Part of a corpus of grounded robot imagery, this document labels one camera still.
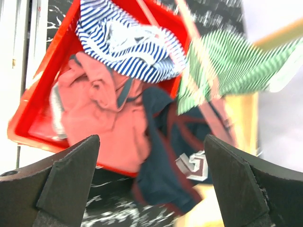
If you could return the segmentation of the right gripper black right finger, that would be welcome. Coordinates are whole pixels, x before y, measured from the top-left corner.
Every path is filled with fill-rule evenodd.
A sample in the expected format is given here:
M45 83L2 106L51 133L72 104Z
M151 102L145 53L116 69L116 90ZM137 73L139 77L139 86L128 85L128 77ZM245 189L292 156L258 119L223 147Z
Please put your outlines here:
M205 154L226 227L301 227L303 174L241 151L214 135Z

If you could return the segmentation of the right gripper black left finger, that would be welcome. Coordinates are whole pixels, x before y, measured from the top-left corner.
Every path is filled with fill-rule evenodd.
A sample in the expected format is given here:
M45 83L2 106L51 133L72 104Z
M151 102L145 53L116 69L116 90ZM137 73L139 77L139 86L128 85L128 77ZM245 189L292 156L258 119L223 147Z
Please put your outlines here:
M0 176L2 227L79 227L95 171L100 141L75 145Z

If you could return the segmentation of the navy maroon tank top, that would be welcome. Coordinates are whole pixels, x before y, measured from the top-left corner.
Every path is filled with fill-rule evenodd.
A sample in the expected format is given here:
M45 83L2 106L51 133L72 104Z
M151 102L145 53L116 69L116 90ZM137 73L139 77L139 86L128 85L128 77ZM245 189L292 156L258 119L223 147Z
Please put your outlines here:
M177 102L159 87L144 88L142 98L151 150L133 194L145 205L165 205L184 215L202 200L193 187L212 183L204 154L211 129L198 107L177 115Z

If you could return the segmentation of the pink wire hanger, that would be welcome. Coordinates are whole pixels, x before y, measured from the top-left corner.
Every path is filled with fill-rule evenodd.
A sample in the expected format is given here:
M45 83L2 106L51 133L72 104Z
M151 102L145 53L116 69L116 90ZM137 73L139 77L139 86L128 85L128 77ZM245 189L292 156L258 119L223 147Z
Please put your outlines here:
M192 98L198 105L200 112L205 117L205 120L209 124L214 135L221 140L236 146L237 139L235 133L232 131L232 127L230 127L229 132L225 130L225 126L230 126L230 122L228 115L225 112L224 101L219 95L219 82L215 69L209 59L208 52L204 48L203 43L200 41L200 34L191 18L186 2L184 0L177 0L175 3L179 8L182 21L186 27L187 34L195 51L195 58L198 60L199 68L202 69L202 72L200 73L201 82L204 82L205 85L201 85L195 81L193 71L190 69L190 67L194 64L189 61L187 62L186 68L182 72L182 81L188 90L190 90ZM216 111L221 114L222 120L218 119L214 110L209 105L206 95L203 94L202 89L207 87L210 88L209 97L211 98L212 105L216 108Z

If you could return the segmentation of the red tank top grey trim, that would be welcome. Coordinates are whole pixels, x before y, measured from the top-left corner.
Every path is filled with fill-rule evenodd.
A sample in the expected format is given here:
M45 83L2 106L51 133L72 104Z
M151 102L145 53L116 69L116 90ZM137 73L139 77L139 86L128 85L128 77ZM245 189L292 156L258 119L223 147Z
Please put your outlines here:
M83 52L72 56L69 67L57 82L61 123L69 144L98 135L100 165L137 173L150 152L143 83Z

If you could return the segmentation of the green white striped tank top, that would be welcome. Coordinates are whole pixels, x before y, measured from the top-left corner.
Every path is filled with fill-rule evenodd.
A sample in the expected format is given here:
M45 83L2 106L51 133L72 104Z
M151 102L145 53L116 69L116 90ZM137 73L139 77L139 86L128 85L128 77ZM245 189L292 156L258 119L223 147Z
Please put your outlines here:
M200 38L208 52L219 82L219 95L241 95L260 91L279 92L294 77L303 64L303 40L299 38L275 49L265 51L247 41L243 36L216 30ZM190 43L187 62L194 65L195 81L201 85L198 60ZM210 88L202 89L210 101ZM180 81L177 113L183 114L197 107L190 90Z

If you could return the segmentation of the blue white striped tank top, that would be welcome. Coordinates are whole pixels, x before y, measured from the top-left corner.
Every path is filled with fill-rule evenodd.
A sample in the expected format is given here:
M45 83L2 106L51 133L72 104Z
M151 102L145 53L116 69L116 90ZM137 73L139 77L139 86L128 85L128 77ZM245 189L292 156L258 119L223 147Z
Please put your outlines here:
M86 54L144 82L175 78L186 67L184 49L170 30L142 25L110 0L80 1L76 35Z

